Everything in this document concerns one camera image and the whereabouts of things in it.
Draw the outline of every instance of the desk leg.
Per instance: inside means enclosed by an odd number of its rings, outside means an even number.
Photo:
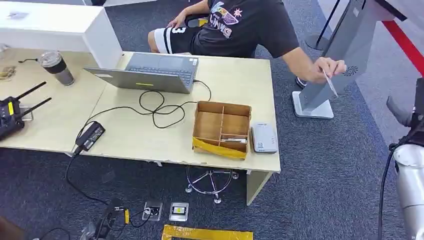
[[[273,172],[267,171],[251,171],[247,175],[247,205],[252,204],[258,193],[270,179]]]

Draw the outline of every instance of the blue carpet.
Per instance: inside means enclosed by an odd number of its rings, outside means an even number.
[[[284,1],[299,40],[319,32],[325,19],[315,0]],[[185,0],[159,0],[107,8],[116,35],[126,51],[148,51],[148,31],[165,26],[187,6]],[[317,58],[320,52],[303,49]],[[258,58],[270,59],[258,47]],[[161,237],[164,224],[194,228],[254,232],[255,240],[370,240],[377,233],[379,184],[387,146],[355,83],[332,99],[333,120],[297,118],[291,92],[299,88],[280,59],[271,61],[278,127],[281,174],[274,174],[250,207],[246,174],[222,194],[222,204],[210,196],[187,194],[183,166],[82,156],[71,178],[91,195],[120,197],[132,212],[147,200],[164,202],[162,220],[128,227],[122,239]],[[0,149],[0,215],[39,237],[54,228],[69,229],[77,239],[103,206],[78,195],[64,180],[69,158],[64,154]],[[113,172],[113,179],[104,176]],[[402,216],[391,168],[386,184],[384,239],[404,239]],[[189,202],[187,222],[168,221],[171,202]]]

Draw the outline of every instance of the black shorts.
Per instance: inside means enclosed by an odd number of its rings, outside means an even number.
[[[190,53],[200,27],[167,27],[154,30],[154,41],[161,54]]]

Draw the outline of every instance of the black t-shirt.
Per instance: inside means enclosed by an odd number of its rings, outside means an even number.
[[[192,42],[195,55],[250,58],[264,46],[273,58],[299,47],[279,0],[208,0],[210,15]]]

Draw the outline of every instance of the electrical socket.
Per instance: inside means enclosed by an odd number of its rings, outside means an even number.
[[[141,219],[148,219],[149,221],[159,221],[161,219],[162,206],[162,202],[147,201],[144,205],[144,209],[147,210],[143,212]]]

